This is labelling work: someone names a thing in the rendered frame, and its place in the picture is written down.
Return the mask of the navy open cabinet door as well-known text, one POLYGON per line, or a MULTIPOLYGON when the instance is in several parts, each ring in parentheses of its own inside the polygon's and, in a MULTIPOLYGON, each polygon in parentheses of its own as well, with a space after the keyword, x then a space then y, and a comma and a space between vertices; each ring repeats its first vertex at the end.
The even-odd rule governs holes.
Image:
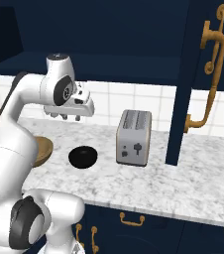
MULTIPOLYGON (((210 29, 217 31, 220 21, 216 18, 216 10, 224 0, 190 0, 187 11, 182 52, 173 112, 168 137, 166 163, 175 166, 179 152, 185 118, 188 113, 191 91, 206 90, 209 93, 212 74, 206 74, 204 67, 212 59, 215 42, 208 41, 205 49, 200 48, 201 36, 205 21, 210 22, 210 29)), ((217 91, 224 91, 224 62, 217 91)))

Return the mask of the silver toaster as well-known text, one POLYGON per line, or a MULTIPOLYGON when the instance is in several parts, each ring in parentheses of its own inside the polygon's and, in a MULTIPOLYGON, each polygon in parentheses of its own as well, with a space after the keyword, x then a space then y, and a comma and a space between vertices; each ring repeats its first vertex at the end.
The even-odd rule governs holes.
POLYGON ((116 162, 145 167, 149 159, 152 131, 150 111, 123 111, 116 132, 116 162))

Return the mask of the black bowl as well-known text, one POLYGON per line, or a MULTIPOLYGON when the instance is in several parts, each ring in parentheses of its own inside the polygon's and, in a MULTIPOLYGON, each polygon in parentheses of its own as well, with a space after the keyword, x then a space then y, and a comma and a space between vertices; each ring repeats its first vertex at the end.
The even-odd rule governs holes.
POLYGON ((92 167, 97 161, 97 151, 89 146, 79 146, 72 149, 68 154, 69 162, 78 169, 92 167))

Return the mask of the navy base cabinet door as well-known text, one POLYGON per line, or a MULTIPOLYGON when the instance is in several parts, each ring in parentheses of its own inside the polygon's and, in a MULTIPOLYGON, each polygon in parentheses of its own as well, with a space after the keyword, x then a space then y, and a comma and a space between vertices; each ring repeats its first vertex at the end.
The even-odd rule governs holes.
MULTIPOLYGON (((82 243, 84 243, 84 251, 85 254, 93 254, 92 253, 92 246, 91 246, 91 227, 96 226, 98 229, 98 224, 99 224, 99 208, 95 205, 87 204, 85 206, 85 212, 83 217, 80 219, 79 222, 76 222, 73 225, 73 234, 75 236, 75 225, 77 223, 80 223, 82 225, 82 230, 79 232, 79 239, 82 243)), ((99 235, 98 235, 99 230, 97 231, 95 235, 95 242, 99 247, 99 252, 100 253, 100 246, 99 246, 99 235)))

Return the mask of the navy drawer front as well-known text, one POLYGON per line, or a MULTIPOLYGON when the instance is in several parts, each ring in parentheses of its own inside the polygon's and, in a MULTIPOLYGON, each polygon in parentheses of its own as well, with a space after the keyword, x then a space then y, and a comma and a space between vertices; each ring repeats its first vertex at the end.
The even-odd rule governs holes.
POLYGON ((224 254, 224 227, 187 222, 181 237, 180 254, 224 254))
POLYGON ((100 209, 102 254, 176 254, 184 227, 182 220, 119 210, 100 209), (146 219, 141 227, 128 226, 120 221, 120 212, 128 221, 146 219))

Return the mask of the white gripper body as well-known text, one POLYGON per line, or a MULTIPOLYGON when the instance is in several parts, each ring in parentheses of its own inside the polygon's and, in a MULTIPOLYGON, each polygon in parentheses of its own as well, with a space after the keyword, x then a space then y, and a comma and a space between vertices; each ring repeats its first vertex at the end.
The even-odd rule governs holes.
POLYGON ((73 100, 66 102, 63 106, 45 106, 46 114, 52 115, 79 115, 91 117, 94 114, 94 103, 91 98, 83 104, 75 104, 73 100))

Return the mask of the navy open wall cabinet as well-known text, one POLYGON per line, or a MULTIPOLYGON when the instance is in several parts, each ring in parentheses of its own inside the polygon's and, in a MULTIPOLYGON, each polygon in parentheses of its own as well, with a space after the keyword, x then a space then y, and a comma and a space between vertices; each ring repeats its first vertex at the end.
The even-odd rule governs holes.
POLYGON ((78 80, 175 85, 189 0, 0 0, 0 74, 46 73, 70 56, 78 80))

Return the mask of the wooden bowl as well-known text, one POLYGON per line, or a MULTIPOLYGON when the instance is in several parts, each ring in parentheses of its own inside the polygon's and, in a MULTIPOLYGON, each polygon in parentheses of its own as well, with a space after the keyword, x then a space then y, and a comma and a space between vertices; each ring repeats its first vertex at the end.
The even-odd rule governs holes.
POLYGON ((39 152, 37 155, 37 159, 34 162, 34 168, 44 164, 50 158, 54 149, 53 142, 46 137, 36 136, 36 141, 39 146, 39 152))

